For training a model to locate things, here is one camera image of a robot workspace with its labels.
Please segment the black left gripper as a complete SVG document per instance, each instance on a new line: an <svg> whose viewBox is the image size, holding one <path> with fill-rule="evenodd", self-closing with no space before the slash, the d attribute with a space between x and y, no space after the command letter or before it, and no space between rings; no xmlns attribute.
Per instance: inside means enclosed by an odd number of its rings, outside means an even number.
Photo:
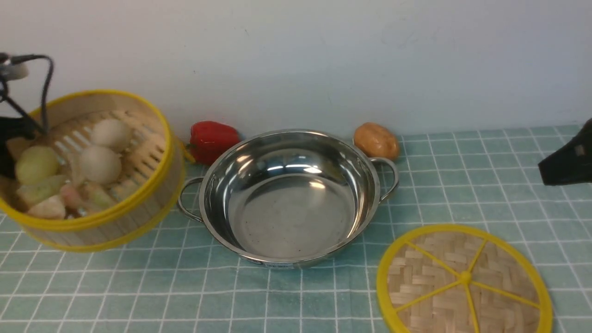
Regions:
<svg viewBox="0 0 592 333"><path fill-rule="evenodd" d="M15 159L8 149L8 142L15 138L32 140L36 136L37 123L29 116L0 117L0 174L7 179L16 179Z"/></svg>

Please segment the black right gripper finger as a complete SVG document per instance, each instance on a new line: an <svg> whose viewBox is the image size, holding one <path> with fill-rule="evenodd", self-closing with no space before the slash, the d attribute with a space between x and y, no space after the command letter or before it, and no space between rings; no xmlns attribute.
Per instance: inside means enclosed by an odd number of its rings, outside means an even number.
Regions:
<svg viewBox="0 0 592 333"><path fill-rule="evenodd" d="M592 120L562 148L538 164L543 185L562 186L592 182Z"/></svg>

